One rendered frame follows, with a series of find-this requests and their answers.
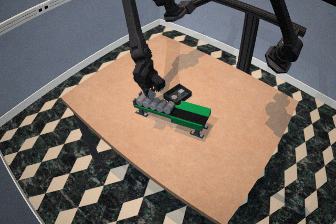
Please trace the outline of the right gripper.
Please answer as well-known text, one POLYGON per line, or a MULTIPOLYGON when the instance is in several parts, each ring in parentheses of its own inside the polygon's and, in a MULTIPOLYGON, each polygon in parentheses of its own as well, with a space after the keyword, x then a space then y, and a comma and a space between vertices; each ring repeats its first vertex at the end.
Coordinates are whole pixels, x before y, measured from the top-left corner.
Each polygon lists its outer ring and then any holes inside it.
POLYGON ((153 88, 153 85, 150 84, 149 86, 146 86, 145 84, 138 84, 139 87, 142 89, 144 95, 147 97, 148 96, 148 92, 149 92, 149 89, 151 88, 152 91, 155 92, 155 88, 153 88), (145 90, 145 91, 144 91, 145 90), (146 92, 146 93, 145 93, 146 92))

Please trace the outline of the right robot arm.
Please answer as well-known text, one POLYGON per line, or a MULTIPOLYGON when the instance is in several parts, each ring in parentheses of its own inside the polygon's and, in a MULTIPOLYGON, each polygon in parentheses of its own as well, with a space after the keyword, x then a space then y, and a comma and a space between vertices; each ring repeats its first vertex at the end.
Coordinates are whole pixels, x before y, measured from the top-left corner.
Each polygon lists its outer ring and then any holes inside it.
MULTIPOLYGON (((178 8, 175 0, 153 1, 157 6, 165 7, 165 17, 177 17, 184 10, 184 7, 178 8)), ((135 0, 122 0, 122 4, 129 32, 130 54, 135 62, 133 79, 138 84, 145 84, 146 86, 152 84, 156 92, 159 92, 164 89, 165 80, 161 78, 154 69, 153 60, 151 59, 152 52, 142 33, 136 2, 135 0)))

